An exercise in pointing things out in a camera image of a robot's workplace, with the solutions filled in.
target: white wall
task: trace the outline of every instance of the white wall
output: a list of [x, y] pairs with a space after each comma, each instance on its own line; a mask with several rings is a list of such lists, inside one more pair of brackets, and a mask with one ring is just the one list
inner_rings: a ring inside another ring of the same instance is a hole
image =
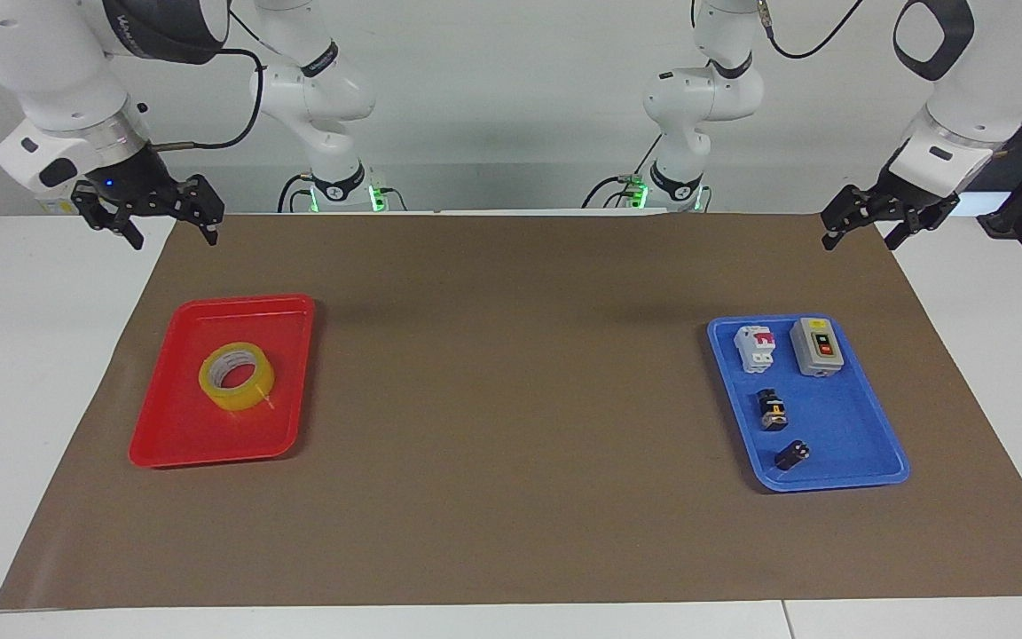
[[[849, 0], [777, 0], [788, 49], [816, 44]], [[762, 30], [756, 61], [768, 97], [747, 121], [709, 127], [706, 182], [717, 211], [812, 211], [839, 186], [867, 185], [929, 93], [893, 56], [901, 0], [868, 3], [834, 44], [783, 60]], [[245, 1], [240, 15], [252, 16]], [[354, 125], [366, 162], [413, 208], [578, 206], [589, 187], [632, 171], [656, 135], [642, 87], [675, 65], [702, 64], [689, 1], [327, 0], [341, 52], [380, 100]], [[249, 45], [240, 30], [232, 44]], [[246, 121], [247, 62], [204, 67], [119, 59], [133, 96], [152, 106], [154, 140], [230, 138]], [[0, 138], [20, 118], [0, 91]], [[212, 178], [234, 211], [272, 210], [281, 183], [305, 169], [294, 138], [260, 121], [238, 148], [168, 157], [174, 173]], [[33, 213], [0, 171], [0, 214]]]

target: brown paper mat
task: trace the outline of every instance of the brown paper mat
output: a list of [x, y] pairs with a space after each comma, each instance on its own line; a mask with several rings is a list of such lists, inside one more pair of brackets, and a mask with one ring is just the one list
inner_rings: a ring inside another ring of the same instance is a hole
[[[234, 218], [207, 249], [179, 227], [0, 608], [1022, 595], [1017, 470], [877, 236], [828, 255], [819, 233]], [[328, 306], [291, 456], [133, 467], [175, 309], [275, 292]], [[801, 312], [846, 328], [903, 486], [771, 495], [751, 475], [703, 327]]]

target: plastic tray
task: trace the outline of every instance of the plastic tray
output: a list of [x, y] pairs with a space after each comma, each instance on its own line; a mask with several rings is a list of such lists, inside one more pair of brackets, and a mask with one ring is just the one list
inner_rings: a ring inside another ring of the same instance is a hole
[[[130, 460], [144, 467], [267, 460], [297, 440], [315, 304], [306, 295], [206, 300], [180, 307], [168, 325], [144, 398]], [[275, 368], [269, 401], [238, 413], [212, 404], [199, 367], [226, 344], [263, 349]]]
[[[798, 371], [790, 330], [800, 317], [824, 317], [834, 324], [846, 367], [830, 377]], [[736, 332], [745, 325], [769, 326], [776, 335], [776, 363], [765, 373], [743, 371]], [[716, 363], [747, 447], [751, 469], [778, 493], [895, 485], [910, 476], [910, 462], [870, 386], [846, 333], [827, 315], [722, 317], [709, 324]], [[790, 424], [763, 431], [755, 393], [774, 387], [787, 405]], [[793, 441], [810, 446], [810, 458], [783, 472], [776, 454]]]

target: small black connector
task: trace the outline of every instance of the small black connector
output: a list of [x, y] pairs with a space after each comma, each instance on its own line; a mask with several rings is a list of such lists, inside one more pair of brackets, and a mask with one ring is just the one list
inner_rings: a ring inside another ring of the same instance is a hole
[[776, 454], [776, 467], [784, 472], [806, 461], [810, 457], [810, 446], [802, 441], [793, 441], [782, 453]]

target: packing tape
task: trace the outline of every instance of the packing tape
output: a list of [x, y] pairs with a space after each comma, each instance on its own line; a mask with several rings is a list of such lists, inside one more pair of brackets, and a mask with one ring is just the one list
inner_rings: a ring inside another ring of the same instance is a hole
[[[224, 387], [224, 379], [240, 367], [254, 367], [248, 380], [235, 387]], [[275, 387], [275, 368], [263, 349], [247, 343], [234, 343], [217, 349], [199, 368], [199, 387], [216, 406], [237, 413], [253, 408], [271, 396]]]

